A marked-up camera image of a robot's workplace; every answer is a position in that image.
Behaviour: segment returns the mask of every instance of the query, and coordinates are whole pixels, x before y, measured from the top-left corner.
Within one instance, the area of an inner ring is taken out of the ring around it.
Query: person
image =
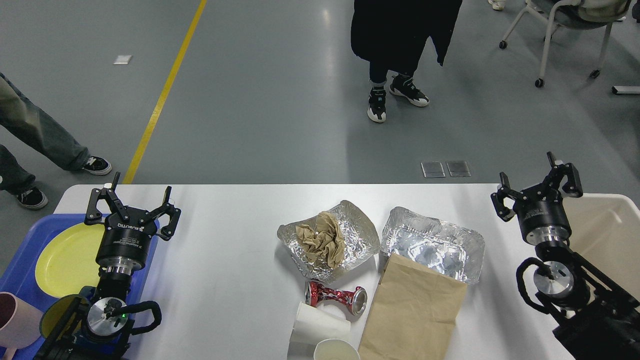
[[[631,17],[640,24],[640,0],[636,1],[636,4],[631,8]]]
[[[429,98],[413,84],[413,75],[429,37],[443,65],[461,5],[462,0],[355,0],[351,48],[369,62],[367,115],[371,120],[387,119],[384,86],[389,70],[397,73],[389,85],[391,94],[415,106],[429,104]]]
[[[35,106],[0,72],[0,125],[63,170],[85,170],[106,175],[111,164],[92,156],[51,116]],[[27,209],[42,209],[47,197],[35,185],[35,176],[25,171],[15,156],[0,144],[0,190],[16,196]]]

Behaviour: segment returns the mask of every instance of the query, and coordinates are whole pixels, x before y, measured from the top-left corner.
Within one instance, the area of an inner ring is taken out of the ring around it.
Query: brown paper bag
[[[392,254],[367,317],[362,360],[444,358],[467,284]]]

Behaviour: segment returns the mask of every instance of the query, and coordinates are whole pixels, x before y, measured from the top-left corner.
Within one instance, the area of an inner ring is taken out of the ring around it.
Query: gray floor
[[[0,71],[124,173],[198,4],[3,1]],[[604,29],[562,29],[538,89],[542,24],[524,18],[497,47],[523,5],[465,1],[445,66],[428,44],[416,73],[431,105],[388,95],[375,124],[367,63],[349,44],[353,2],[209,0],[134,183],[495,183],[505,171],[523,188],[554,151],[586,192],[640,204],[640,97],[611,93],[640,85],[640,24],[614,25],[595,80]],[[112,65],[119,54],[131,64]],[[108,179],[64,172],[4,129],[0,142],[51,200],[28,211],[0,193],[1,274],[64,190]],[[467,160],[472,176],[423,178],[421,161],[448,160]]]

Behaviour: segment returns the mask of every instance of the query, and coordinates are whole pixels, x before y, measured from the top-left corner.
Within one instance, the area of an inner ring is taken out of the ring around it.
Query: white table
[[[281,224],[303,220],[346,199],[382,232],[389,211],[403,206],[480,232],[486,242],[480,283],[469,286],[446,359],[573,359],[554,338],[555,321],[527,306],[516,267],[534,248],[518,223],[501,221],[489,195],[496,184],[173,185],[182,209],[175,236],[160,241],[142,300],[155,300],[163,322],[132,337],[130,359],[310,359],[312,348],[289,344],[302,277],[276,237]],[[84,213],[93,185],[69,188],[56,213]],[[126,205],[154,209],[164,185],[118,185]],[[100,210],[108,213],[102,203]],[[372,299],[378,257],[331,284],[363,286]],[[367,313],[346,315],[334,302],[323,310],[352,321],[357,348]],[[138,319],[138,325],[145,320]]]

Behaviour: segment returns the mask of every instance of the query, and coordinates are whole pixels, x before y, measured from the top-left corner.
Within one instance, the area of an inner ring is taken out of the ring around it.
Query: white bin
[[[586,193],[563,201],[571,249],[640,299],[640,210],[626,196]]]

